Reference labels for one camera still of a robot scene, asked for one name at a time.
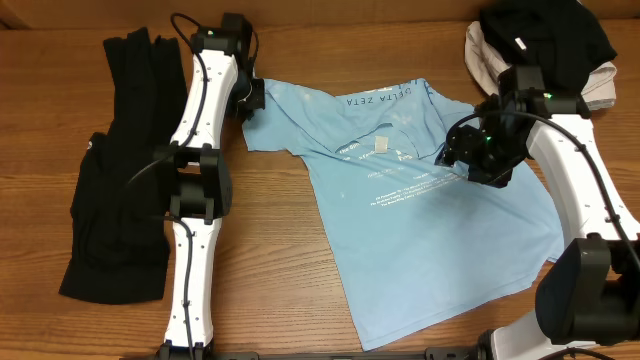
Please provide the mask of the beige button shirt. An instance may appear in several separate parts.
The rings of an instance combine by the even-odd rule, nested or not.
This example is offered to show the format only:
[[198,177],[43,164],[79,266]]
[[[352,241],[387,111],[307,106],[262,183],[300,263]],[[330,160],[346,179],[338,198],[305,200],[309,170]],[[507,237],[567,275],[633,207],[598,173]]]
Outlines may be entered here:
[[[465,64],[477,84],[488,95],[498,93],[498,76],[510,67],[498,51],[485,41],[479,21],[466,30]],[[616,102],[614,77],[616,66],[605,62],[590,73],[582,97],[590,110],[610,108]]]

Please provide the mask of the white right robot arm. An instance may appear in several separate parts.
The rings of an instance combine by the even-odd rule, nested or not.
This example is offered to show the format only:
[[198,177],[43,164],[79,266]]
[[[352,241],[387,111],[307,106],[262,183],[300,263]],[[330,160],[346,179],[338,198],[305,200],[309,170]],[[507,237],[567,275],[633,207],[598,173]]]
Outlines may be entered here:
[[440,166],[464,163],[471,182],[505,187],[534,160],[549,186],[565,249],[540,281],[534,309],[482,334],[464,359],[598,358],[594,348],[639,338],[639,223],[599,154],[583,98],[546,89],[537,66],[513,66],[499,92],[447,132]]

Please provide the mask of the black garment on left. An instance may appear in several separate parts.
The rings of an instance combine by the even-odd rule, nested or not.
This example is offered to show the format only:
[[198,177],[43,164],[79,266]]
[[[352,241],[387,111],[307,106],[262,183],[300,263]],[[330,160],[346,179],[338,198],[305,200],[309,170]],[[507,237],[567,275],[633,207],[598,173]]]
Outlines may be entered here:
[[94,133],[70,208],[72,255],[61,295],[99,304],[163,297],[170,255],[169,206],[148,166],[169,143],[187,100],[179,45],[146,28],[103,43],[114,84],[114,119]]

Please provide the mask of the light blue t-shirt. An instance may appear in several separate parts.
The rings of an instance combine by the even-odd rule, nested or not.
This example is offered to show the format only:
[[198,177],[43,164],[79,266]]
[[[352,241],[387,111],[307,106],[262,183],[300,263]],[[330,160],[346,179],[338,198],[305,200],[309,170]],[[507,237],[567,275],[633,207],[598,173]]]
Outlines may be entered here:
[[528,165],[498,189],[436,164],[472,110],[421,78],[343,96],[269,80],[243,126],[250,150],[304,161],[364,350],[529,288],[563,250]]

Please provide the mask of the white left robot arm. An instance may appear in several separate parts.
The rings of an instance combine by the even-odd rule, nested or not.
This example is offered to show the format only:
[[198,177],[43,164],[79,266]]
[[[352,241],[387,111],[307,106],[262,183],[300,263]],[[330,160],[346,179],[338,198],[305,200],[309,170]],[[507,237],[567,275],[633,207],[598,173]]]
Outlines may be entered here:
[[214,356],[214,255],[232,205],[222,125],[226,116],[246,120],[265,106],[264,82],[255,75],[258,37],[244,15],[226,13],[217,28],[198,26],[186,42],[194,65],[188,99],[169,145],[156,152],[157,179],[170,194],[163,218],[175,240],[172,306],[158,359]]

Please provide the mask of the black garment on pile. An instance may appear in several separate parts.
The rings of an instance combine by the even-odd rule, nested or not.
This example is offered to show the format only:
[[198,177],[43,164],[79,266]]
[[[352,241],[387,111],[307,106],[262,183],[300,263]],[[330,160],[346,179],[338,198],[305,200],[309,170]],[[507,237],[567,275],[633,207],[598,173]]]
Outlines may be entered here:
[[580,92],[617,52],[576,0],[500,0],[480,10],[485,41],[513,65],[541,68],[549,89]]

